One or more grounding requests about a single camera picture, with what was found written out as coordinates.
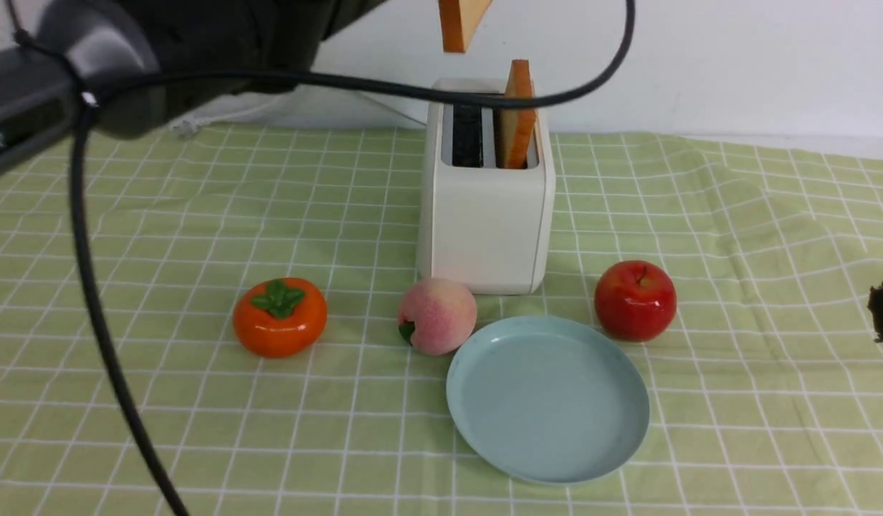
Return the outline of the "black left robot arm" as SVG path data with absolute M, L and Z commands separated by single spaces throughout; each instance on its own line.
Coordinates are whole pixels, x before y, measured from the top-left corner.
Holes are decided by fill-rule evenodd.
M 52 1 L 35 49 L 0 50 L 0 176 L 71 131 L 77 83 L 157 72 L 307 71 L 376 1 Z

